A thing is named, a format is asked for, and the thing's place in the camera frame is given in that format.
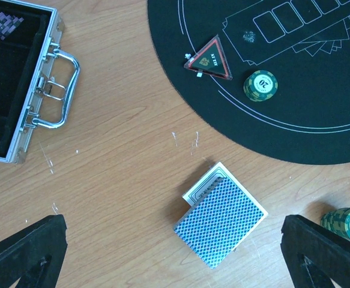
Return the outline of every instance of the metal briefcase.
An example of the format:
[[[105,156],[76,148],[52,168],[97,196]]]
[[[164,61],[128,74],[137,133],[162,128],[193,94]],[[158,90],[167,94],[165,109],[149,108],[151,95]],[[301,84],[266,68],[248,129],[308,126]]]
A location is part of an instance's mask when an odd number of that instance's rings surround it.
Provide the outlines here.
[[[80,65],[60,49],[63,30],[55,8],[0,1],[0,162],[24,162],[35,128],[55,129],[67,121]],[[58,58],[73,66],[67,86],[50,77]],[[51,95],[54,86],[63,89],[62,97]],[[48,122],[39,115],[44,97],[61,101],[60,121]]]

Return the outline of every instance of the green poker chip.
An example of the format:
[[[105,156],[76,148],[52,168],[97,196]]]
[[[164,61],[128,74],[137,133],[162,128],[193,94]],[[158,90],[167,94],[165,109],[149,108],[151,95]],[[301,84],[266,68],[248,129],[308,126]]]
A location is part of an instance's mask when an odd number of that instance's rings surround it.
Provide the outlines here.
[[[244,82],[244,93],[252,101],[261,102],[276,94],[279,84],[269,71],[258,70]]]
[[[342,208],[325,214],[321,226],[350,240],[350,208]]]

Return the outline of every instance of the metal handle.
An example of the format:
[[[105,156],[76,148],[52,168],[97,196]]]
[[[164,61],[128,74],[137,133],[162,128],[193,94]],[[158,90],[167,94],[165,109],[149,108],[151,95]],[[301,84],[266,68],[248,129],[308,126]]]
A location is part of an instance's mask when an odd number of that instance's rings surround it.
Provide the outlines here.
[[[62,127],[67,122],[68,114],[69,114],[69,111],[71,109],[74,90],[76,89],[77,80],[79,79],[80,64],[73,55],[71,55],[65,51],[62,51],[60,49],[54,49],[53,53],[49,54],[49,56],[52,56],[54,58],[62,58],[62,59],[68,60],[73,64],[73,67],[74,67],[74,73],[72,75],[72,78],[69,82],[68,87],[65,90],[64,97],[61,98],[62,108],[61,108],[60,121],[57,123],[51,123],[51,122],[42,120],[40,118],[33,118],[32,119],[32,124],[34,124],[36,126],[41,126],[41,127],[48,128],[48,129],[56,129],[56,128]]]

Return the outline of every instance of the blue diamond pattern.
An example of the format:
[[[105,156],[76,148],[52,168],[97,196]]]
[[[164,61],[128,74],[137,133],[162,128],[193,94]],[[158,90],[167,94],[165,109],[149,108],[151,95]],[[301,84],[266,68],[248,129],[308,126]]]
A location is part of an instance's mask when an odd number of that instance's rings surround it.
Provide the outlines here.
[[[213,269],[263,215],[251,198],[232,180],[224,178],[174,231]]]

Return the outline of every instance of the acrylic triangle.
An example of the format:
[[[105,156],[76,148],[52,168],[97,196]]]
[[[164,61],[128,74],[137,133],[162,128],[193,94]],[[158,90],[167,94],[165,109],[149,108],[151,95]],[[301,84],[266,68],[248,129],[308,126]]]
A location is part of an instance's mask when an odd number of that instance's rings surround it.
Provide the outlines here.
[[[184,64],[184,68],[228,80],[232,79],[218,35],[209,41],[194,57],[189,59]]]

